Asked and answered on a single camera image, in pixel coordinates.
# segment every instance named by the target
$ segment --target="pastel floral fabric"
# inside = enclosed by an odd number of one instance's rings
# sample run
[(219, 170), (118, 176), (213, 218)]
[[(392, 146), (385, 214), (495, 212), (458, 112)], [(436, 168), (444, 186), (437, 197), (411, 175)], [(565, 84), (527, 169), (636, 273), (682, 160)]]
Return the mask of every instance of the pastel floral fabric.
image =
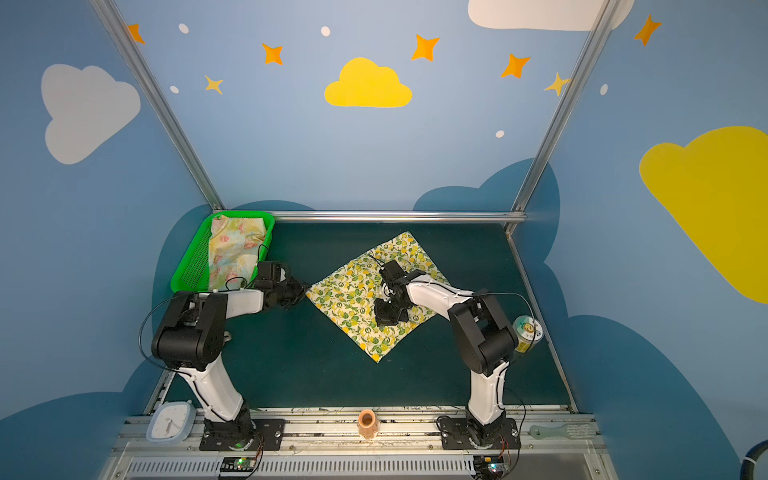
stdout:
[(209, 289), (237, 288), (241, 276), (250, 282), (253, 268), (259, 263), (259, 246), (264, 243), (266, 227), (263, 218), (215, 217), (210, 224), (208, 242)]
[(375, 362), (391, 352), (413, 329), (435, 315), (423, 306), (408, 311), (410, 320), (397, 326), (376, 326), (373, 300), (381, 297), (379, 264), (371, 258), (389, 262), (397, 260), (406, 271), (424, 270), (435, 280), (448, 284), (424, 249), (410, 232), (405, 232), (368, 250), (328, 277), (312, 285), (306, 295), (353, 342)]

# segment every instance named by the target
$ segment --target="yellow lemon pattern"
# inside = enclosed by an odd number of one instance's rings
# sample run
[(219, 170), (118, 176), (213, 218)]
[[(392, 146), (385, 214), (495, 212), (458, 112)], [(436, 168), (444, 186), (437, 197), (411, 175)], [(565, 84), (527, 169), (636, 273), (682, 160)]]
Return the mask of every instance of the yellow lemon pattern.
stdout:
[(379, 265), (371, 256), (382, 262), (397, 260), (406, 272), (419, 269), (439, 282), (448, 284), (448, 280), (437, 270), (413, 235), (405, 232), (368, 250), (312, 285), (306, 293), (312, 303), (378, 363), (400, 340), (432, 318), (435, 312), (423, 306), (415, 306), (408, 311), (408, 322), (381, 329), (376, 326), (373, 300), (380, 295), (379, 284), (382, 278)]
[(659, 144), (640, 175), (728, 283), (768, 303), (768, 135), (723, 127), (687, 147)]
[(403, 107), (412, 96), (394, 70), (379, 67), (368, 58), (348, 61), (339, 81), (326, 87), (326, 101), (337, 107)]

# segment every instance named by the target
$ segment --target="orange cup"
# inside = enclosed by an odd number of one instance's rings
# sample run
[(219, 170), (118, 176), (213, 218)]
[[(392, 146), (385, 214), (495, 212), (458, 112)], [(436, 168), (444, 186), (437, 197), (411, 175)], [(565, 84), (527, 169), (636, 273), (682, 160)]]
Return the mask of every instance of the orange cup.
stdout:
[(363, 410), (357, 417), (357, 430), (365, 440), (372, 440), (379, 433), (379, 419), (372, 410)]

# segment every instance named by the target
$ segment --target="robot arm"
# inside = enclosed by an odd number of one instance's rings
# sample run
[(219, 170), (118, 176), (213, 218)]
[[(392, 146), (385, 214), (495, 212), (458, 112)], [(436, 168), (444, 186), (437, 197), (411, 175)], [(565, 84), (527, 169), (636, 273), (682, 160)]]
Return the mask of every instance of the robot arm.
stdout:
[(471, 372), (467, 425), (476, 445), (492, 443), (506, 417), (504, 379), (518, 338), (487, 290), (458, 290), (421, 270), (406, 273), (396, 261), (382, 265), (382, 294), (374, 301), (378, 326), (408, 321), (408, 309), (426, 306), (451, 323), (459, 353)]
[(221, 360), (227, 319), (291, 306), (306, 290), (280, 263), (259, 262), (258, 267), (253, 282), (258, 290), (178, 292), (152, 340), (152, 355), (181, 374), (203, 407), (207, 435), (201, 450), (241, 449), (253, 438), (248, 405)]

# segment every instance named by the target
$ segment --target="green basket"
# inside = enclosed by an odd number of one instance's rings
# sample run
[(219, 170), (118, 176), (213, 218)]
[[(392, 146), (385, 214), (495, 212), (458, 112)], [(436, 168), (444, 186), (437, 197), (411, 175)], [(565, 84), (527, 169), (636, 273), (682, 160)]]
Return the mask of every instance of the green basket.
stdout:
[(248, 210), (228, 210), (213, 214), (203, 220), (203, 224), (197, 229), (192, 243), (187, 248), (184, 258), (181, 259), (173, 278), (170, 279), (170, 289), (176, 292), (207, 292), (210, 271), (208, 270), (208, 242), (210, 241), (210, 224), (214, 218), (226, 215), (230, 218), (263, 218), (266, 227), (264, 247), (259, 248), (259, 260), (266, 258), (266, 251), (272, 243), (272, 229), (275, 226), (275, 217), (267, 212)]

